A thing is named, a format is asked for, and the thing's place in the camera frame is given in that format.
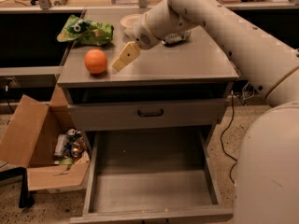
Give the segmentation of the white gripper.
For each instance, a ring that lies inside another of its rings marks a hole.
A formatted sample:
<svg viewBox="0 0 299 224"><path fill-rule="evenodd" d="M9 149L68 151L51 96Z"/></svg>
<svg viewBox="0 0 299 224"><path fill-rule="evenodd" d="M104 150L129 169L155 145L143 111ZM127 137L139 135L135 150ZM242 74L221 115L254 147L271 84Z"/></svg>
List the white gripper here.
<svg viewBox="0 0 299 224"><path fill-rule="evenodd" d="M127 42L112 62L112 68L117 72L134 61L140 55L140 49L151 49L161 41L158 23L149 13L134 19L125 29L125 33L133 41Z"/></svg>

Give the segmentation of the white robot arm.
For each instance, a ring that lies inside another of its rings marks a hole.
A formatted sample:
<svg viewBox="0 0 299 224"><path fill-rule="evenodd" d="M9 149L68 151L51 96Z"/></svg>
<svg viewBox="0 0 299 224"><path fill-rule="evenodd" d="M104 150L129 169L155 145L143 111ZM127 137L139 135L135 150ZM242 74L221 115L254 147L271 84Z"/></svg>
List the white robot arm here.
<svg viewBox="0 0 299 224"><path fill-rule="evenodd" d="M270 105L244 136L236 167L234 224L299 224L299 55L217 0L163 0L145 12L112 66L201 26Z"/></svg>

